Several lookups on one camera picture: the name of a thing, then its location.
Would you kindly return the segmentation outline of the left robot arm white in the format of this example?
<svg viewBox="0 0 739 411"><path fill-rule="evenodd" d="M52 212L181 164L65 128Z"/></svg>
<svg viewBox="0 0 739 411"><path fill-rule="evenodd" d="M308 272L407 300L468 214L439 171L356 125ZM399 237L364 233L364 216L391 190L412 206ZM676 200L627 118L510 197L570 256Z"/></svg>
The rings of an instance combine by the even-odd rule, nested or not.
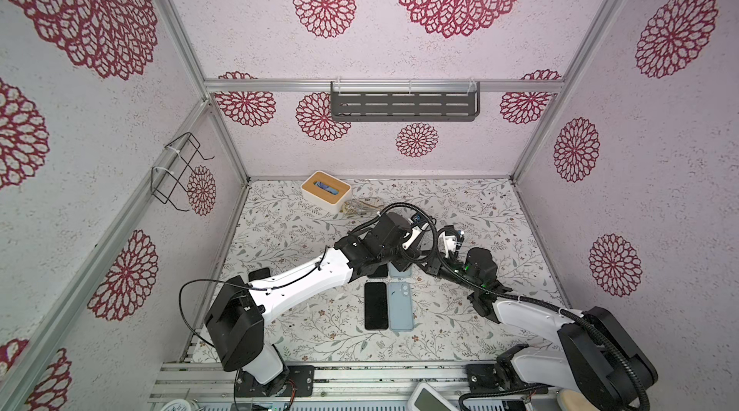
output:
<svg viewBox="0 0 739 411"><path fill-rule="evenodd" d="M292 270L252 282L240 276L226 280L204 321L221 368L246 371L262 385L274 382L286 365L265 341L267 324L311 297L403 262L427 230L424 220L388 212Z"/></svg>

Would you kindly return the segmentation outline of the black phone with screen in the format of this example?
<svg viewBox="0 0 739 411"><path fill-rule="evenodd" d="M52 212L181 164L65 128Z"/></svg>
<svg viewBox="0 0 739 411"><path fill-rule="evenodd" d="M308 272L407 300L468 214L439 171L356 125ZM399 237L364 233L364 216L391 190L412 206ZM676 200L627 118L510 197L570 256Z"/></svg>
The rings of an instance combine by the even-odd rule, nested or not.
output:
<svg viewBox="0 0 739 411"><path fill-rule="evenodd" d="M389 328L388 293L384 282L368 282L364 293L366 330Z"/></svg>

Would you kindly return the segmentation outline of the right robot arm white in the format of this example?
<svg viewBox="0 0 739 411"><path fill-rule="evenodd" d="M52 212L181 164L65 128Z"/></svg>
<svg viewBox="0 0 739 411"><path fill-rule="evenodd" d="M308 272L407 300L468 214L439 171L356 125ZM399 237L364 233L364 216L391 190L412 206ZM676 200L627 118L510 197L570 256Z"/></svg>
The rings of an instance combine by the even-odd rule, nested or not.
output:
<svg viewBox="0 0 739 411"><path fill-rule="evenodd" d="M464 263L439 256L439 276L471 290L477 314L529 331L552 342L553 354L530 353L519 344L502 353L494 376L471 390L470 398L543 392L580 393L598 410L649 410L648 389L658 372L625 328L608 310L578 311L534 297L513 294L498 281L498 267L487 249L475 247Z"/></svg>

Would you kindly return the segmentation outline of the light blue phone case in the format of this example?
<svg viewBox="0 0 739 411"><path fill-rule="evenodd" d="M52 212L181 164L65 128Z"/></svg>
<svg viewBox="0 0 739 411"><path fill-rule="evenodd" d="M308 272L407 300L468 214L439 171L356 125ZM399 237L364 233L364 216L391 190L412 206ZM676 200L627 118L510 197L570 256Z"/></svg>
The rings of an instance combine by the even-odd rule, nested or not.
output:
<svg viewBox="0 0 739 411"><path fill-rule="evenodd" d="M407 332L414 328L411 286L407 282L390 282L387 287L389 328Z"/></svg>
<svg viewBox="0 0 739 411"><path fill-rule="evenodd" d="M394 279L405 279L412 276L412 269L408 268L404 271L398 270L393 264L388 265L388 276Z"/></svg>

